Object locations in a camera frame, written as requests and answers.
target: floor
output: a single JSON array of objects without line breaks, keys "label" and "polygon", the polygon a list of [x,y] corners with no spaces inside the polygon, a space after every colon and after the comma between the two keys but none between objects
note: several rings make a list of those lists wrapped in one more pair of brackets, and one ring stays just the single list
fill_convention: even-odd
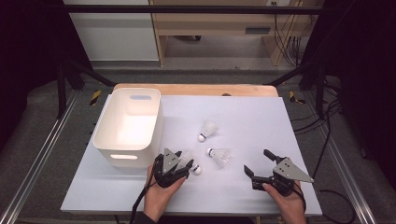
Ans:
[{"label": "floor", "polygon": [[[237,36],[202,36],[200,41],[196,41],[193,36],[174,36],[169,39],[163,66],[159,66],[156,62],[92,62],[92,65],[98,73],[116,82],[259,85],[274,80],[295,67],[286,61],[283,61],[280,66],[272,66],[259,37]],[[86,87],[79,93],[77,104],[89,102],[95,88],[102,88],[104,92],[111,91],[111,88],[103,87],[96,80],[89,77],[84,77],[84,79]],[[334,85],[339,84],[336,79],[332,80],[330,77],[329,81]],[[290,120],[293,128],[296,129],[315,120],[311,104],[300,104],[290,100],[289,94],[293,91],[297,100],[312,101],[312,92],[300,91],[298,82],[299,77],[294,77],[277,87],[279,95],[285,99]],[[73,97],[74,93],[70,91],[70,88],[68,88],[68,93],[70,97]],[[6,183],[2,184],[0,195],[2,218],[8,218],[5,213],[8,208],[13,208],[17,212],[12,217],[19,218],[8,223],[15,221],[18,223],[91,223],[89,221],[115,223],[114,217],[105,219],[74,217],[59,211],[67,186],[74,176],[86,143],[91,137],[93,124],[97,121],[96,116],[100,113],[100,108],[86,106],[84,103],[73,111],[66,124],[61,124],[64,125],[63,134],[54,137],[57,139],[57,145],[48,143],[51,153],[43,155],[46,158],[43,165],[33,167],[37,169],[39,176],[33,179],[33,185],[26,185],[29,187],[26,191],[30,192],[30,195],[22,197],[23,192],[18,190],[18,187],[25,183],[23,180],[26,174],[30,174],[32,164],[36,164],[36,156],[42,153],[43,143],[46,143],[48,134],[56,122],[56,97],[56,83],[49,83],[32,91],[28,97],[28,107],[21,118],[21,124],[5,150],[2,151],[0,179],[2,183]],[[334,92],[327,90],[326,97],[330,102],[334,98]],[[308,115],[309,119],[300,119]],[[357,149],[359,144],[354,139],[342,114],[334,114],[332,120],[332,129],[336,131],[332,132],[333,143],[330,144],[329,153],[325,154],[320,165],[317,188],[339,189],[352,199],[359,197],[360,194],[363,195],[363,200],[353,200],[353,206],[367,205],[369,214],[358,211],[358,217],[354,223],[396,223],[396,215],[391,212],[396,206],[395,191],[387,185],[375,162],[361,157]],[[326,129],[322,127],[325,126],[318,126],[309,133],[296,134],[310,173],[313,172],[318,160],[318,149],[324,143]],[[342,153],[342,158],[337,156],[337,152]],[[336,163],[340,159],[347,163],[347,172],[343,164],[341,164],[341,170],[337,170],[340,164]],[[348,175],[348,172],[352,176],[351,183],[356,186],[349,186],[345,183],[348,179],[343,175]],[[323,212],[340,218],[338,220],[346,221],[350,218],[348,206],[342,200],[335,200],[334,196],[326,195],[326,193],[319,195],[319,198],[323,202],[321,204]],[[375,220],[364,220],[372,215]],[[311,219],[310,222],[329,223],[323,218]],[[262,219],[262,223],[277,223],[277,219],[276,217]]]}]

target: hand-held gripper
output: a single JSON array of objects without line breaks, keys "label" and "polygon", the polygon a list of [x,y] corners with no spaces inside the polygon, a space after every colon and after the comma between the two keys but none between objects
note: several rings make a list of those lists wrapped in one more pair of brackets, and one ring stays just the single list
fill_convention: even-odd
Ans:
[{"label": "hand-held gripper", "polygon": [[189,170],[192,167],[193,160],[190,160],[185,167],[176,170],[177,164],[180,162],[179,157],[181,151],[173,153],[166,148],[163,154],[157,156],[154,162],[153,172],[157,184],[161,188],[168,188],[181,177],[189,177]]},{"label": "hand-held gripper", "polygon": [[253,189],[265,191],[262,184],[266,183],[272,185],[283,196],[289,196],[294,188],[294,180],[301,180],[309,183],[314,182],[309,175],[294,165],[289,158],[280,158],[268,149],[264,150],[264,155],[271,161],[276,162],[276,167],[273,170],[274,175],[269,177],[255,176],[254,173],[244,165],[245,174],[250,177]]}]

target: shuttlecock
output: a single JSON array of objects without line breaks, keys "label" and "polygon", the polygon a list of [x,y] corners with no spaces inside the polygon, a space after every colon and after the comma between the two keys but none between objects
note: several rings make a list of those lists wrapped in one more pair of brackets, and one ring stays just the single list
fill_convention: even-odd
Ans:
[{"label": "shuttlecock", "polygon": [[218,164],[219,167],[223,168],[225,163],[230,159],[231,150],[227,148],[208,148],[206,150],[209,155]]},{"label": "shuttlecock", "polygon": [[192,162],[192,167],[190,168],[190,170],[193,171],[196,175],[200,175],[202,172],[202,168],[201,168],[201,166],[198,165],[196,160],[193,158],[191,151],[189,151],[189,150],[183,151],[181,153],[181,156],[179,157],[179,163],[177,165],[177,170],[179,168],[186,167],[187,163],[189,163],[189,161],[191,161],[191,160],[193,160],[193,162]]},{"label": "shuttlecock", "polygon": [[213,120],[206,120],[201,133],[198,135],[198,140],[200,142],[204,142],[208,136],[215,133],[218,129],[218,125]]}]

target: bin handle cutout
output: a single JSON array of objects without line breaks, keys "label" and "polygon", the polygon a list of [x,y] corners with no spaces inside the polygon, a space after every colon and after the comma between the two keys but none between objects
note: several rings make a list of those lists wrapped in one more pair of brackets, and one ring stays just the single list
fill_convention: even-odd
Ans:
[{"label": "bin handle cutout", "polygon": [[137,157],[134,155],[116,155],[116,154],[111,154],[111,158],[116,159],[116,160],[137,160]]},{"label": "bin handle cutout", "polygon": [[149,95],[130,95],[131,100],[151,100]]}]

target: electrical wire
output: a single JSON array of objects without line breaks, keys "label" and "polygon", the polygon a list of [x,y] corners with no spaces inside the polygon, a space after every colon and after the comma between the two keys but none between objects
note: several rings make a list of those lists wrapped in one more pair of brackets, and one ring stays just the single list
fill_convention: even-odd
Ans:
[{"label": "electrical wire", "polygon": [[294,188],[294,186],[293,186],[293,188],[291,188],[291,187],[289,187],[288,185],[286,185],[285,183],[283,183],[282,181],[279,181],[279,180],[275,180],[275,182],[277,184],[279,184],[279,185],[282,185],[283,187],[286,187],[287,189],[290,189],[294,193],[296,193],[301,198],[301,200],[303,201],[303,208],[304,208],[304,212],[305,212],[305,210],[306,210],[306,201],[305,201],[305,197],[304,197],[303,191],[301,190],[300,186],[298,186],[294,182],[294,186],[297,186],[297,188],[300,190],[300,192],[299,192],[297,189]]},{"label": "electrical wire", "polygon": [[294,121],[301,121],[301,120],[305,120],[305,119],[309,119],[311,117],[315,116],[315,114],[311,114],[305,118],[301,118],[301,119],[291,119],[290,122],[294,122]]},{"label": "electrical wire", "polygon": [[[324,144],[323,144],[322,150],[320,151],[320,156],[319,156],[319,159],[318,159],[318,162],[317,162],[317,166],[316,166],[316,168],[315,168],[314,173],[312,174],[312,178],[313,178],[313,179],[315,179],[315,177],[316,177],[316,175],[317,175],[317,173],[318,173],[318,168],[319,168],[319,166],[320,166],[320,164],[321,164],[321,161],[322,161],[322,159],[323,159],[323,155],[324,155],[325,149],[326,149],[326,147],[327,147],[327,145],[328,145],[328,142],[329,142],[329,139],[330,139],[330,133],[331,133],[330,111],[331,111],[331,109],[332,109],[334,106],[336,106],[336,105],[339,104],[339,102],[338,102],[337,104],[333,105],[333,104],[334,104],[335,102],[337,102],[337,101],[338,101],[338,99],[332,101],[332,102],[329,104],[329,106],[328,106],[328,108],[327,108],[327,111],[326,111],[326,113],[325,113],[325,115],[327,116],[326,122],[327,122],[327,125],[328,125],[328,132],[327,132],[326,140],[325,140],[325,142],[324,142]],[[334,223],[337,223],[337,224],[350,224],[350,223],[352,223],[352,222],[355,220],[355,218],[356,218],[355,210],[354,210],[354,208],[353,208],[353,206],[352,206],[352,203],[349,201],[349,199],[348,199],[346,196],[342,195],[341,193],[339,193],[339,192],[337,192],[337,191],[331,190],[331,189],[319,189],[318,191],[319,191],[319,192],[330,192],[330,193],[333,193],[333,194],[336,194],[336,195],[340,196],[341,198],[343,198],[343,199],[348,203],[349,207],[350,207],[351,210],[352,210],[352,214],[353,214],[353,215],[352,215],[352,218],[351,218],[348,222],[339,222],[339,221],[337,221],[337,220],[335,220],[335,219],[333,219],[333,218],[331,218],[331,217],[329,217],[329,216],[327,216],[326,214],[323,213],[323,216],[324,216],[324,217],[326,217],[326,218],[327,218],[328,220],[330,220],[331,222],[334,222]]]},{"label": "electrical wire", "polygon": [[151,169],[151,173],[150,173],[150,176],[148,178],[148,182],[146,183],[145,187],[143,187],[142,191],[140,192],[139,196],[136,199],[136,202],[134,203],[134,206],[132,207],[131,218],[129,220],[129,224],[133,224],[134,223],[134,218],[136,216],[137,206],[139,206],[140,202],[142,201],[143,197],[146,195],[146,193],[149,190],[149,188],[157,183],[155,181],[154,183],[150,184],[151,180],[152,180],[152,177],[154,176],[154,167],[157,164],[157,162],[158,162],[158,158],[155,158],[153,169]]},{"label": "electrical wire", "polygon": [[115,215],[114,218],[116,219],[116,223],[117,223],[117,224],[120,224],[119,216]]},{"label": "electrical wire", "polygon": [[314,24],[314,21],[317,20],[313,15],[309,15],[309,19],[311,20],[311,22],[309,22],[309,24],[305,27],[305,29],[300,35],[300,38],[304,37],[308,33],[308,31],[311,29],[312,25]]},{"label": "electrical wire", "polygon": [[[329,111],[327,111],[327,112],[325,112],[325,113],[332,113],[332,115],[334,115],[336,112],[338,112],[340,109],[336,109],[335,111],[331,111],[331,110],[329,110]],[[303,128],[299,128],[299,129],[295,129],[295,130],[293,130],[295,133],[297,133],[297,132],[299,132],[299,131],[302,131],[302,130],[304,130],[304,129],[307,129],[307,128],[309,128],[309,127],[311,127],[311,126],[313,126],[314,124],[316,124],[318,121],[320,121],[321,119],[316,119],[316,120],[314,120],[314,121],[312,121],[310,124],[308,124],[308,125],[306,125],[306,126],[304,126]]]},{"label": "electrical wire", "polygon": [[286,19],[285,23],[283,23],[282,27],[280,28],[280,32],[282,32],[282,35],[285,35],[285,33],[283,33],[283,28],[285,28],[286,23],[288,23],[289,19],[290,19],[291,14],[288,16],[288,18]]},{"label": "electrical wire", "polygon": [[327,78],[324,79],[324,84],[325,84],[325,87],[327,87],[327,88],[331,89],[332,91],[334,91],[335,94],[338,94],[338,92],[341,91],[341,88],[335,87],[332,83],[330,83],[330,82],[327,80]]},{"label": "electrical wire", "polygon": [[[338,109],[337,111],[332,112],[332,113],[330,114],[330,117],[332,117],[334,114],[336,114],[336,113],[339,112],[339,111],[341,111],[341,109]],[[321,122],[319,125],[317,125],[317,126],[311,128],[311,129],[309,129],[309,130],[307,130],[307,131],[305,131],[305,132],[303,132],[303,133],[297,133],[297,134],[295,134],[295,135],[300,135],[300,134],[304,134],[304,133],[309,133],[309,132],[311,132],[312,130],[315,130],[316,128],[322,126],[324,123],[326,123],[326,119],[325,119],[323,122]]]},{"label": "electrical wire", "polygon": [[337,92],[336,91],[334,91],[333,89],[329,89],[329,90],[327,90],[327,89],[324,89],[326,92],[328,92],[329,94],[331,94],[331,95],[333,95],[333,96],[337,96]]},{"label": "electrical wire", "polygon": [[[282,26],[282,28],[281,28],[281,31],[280,31],[280,32],[282,32],[282,35],[283,35],[283,36],[285,36],[285,34],[283,33],[283,28],[285,27],[286,23],[288,22],[290,16],[291,16],[291,15],[289,15],[289,16],[287,17],[285,23],[283,24],[283,26]],[[286,41],[286,40],[285,40],[285,41],[282,41],[281,35],[280,35],[280,33],[279,33],[279,30],[277,29],[277,15],[276,15],[276,14],[274,14],[274,19],[275,19],[274,39],[275,39],[276,45],[277,45],[277,47],[279,48],[280,52],[282,53],[283,57],[286,59],[286,61],[287,61],[288,63],[290,63],[290,64],[296,66],[296,64],[294,63],[294,61],[288,57],[287,52],[285,52],[285,50],[287,50],[287,48],[285,48],[285,41]],[[288,29],[288,33],[290,32],[291,26],[292,26],[292,22],[290,23],[290,26],[289,26],[289,29]],[[281,47],[279,46],[279,44],[277,43],[276,34],[279,36],[280,43],[282,44],[282,48],[281,48]]]},{"label": "electrical wire", "polygon": [[297,66],[297,63],[293,62],[293,59],[290,57],[290,41],[291,41],[291,37],[289,37],[289,41],[288,41],[288,45],[286,46],[286,54],[288,55],[289,60],[291,61],[291,63],[294,66]]},{"label": "electrical wire", "polygon": [[296,58],[296,64],[299,65],[299,59],[300,59],[300,44],[301,44],[301,38],[297,37],[297,42],[296,42],[296,49],[294,50],[294,55]]},{"label": "electrical wire", "polygon": [[296,36],[294,36],[293,37],[293,40],[292,40],[292,42],[291,42],[291,52],[292,52],[292,55],[293,55],[293,57],[295,58],[295,64],[296,64],[296,66],[298,66],[299,64],[298,64],[298,60],[299,60],[299,53],[298,52],[296,52]]}]

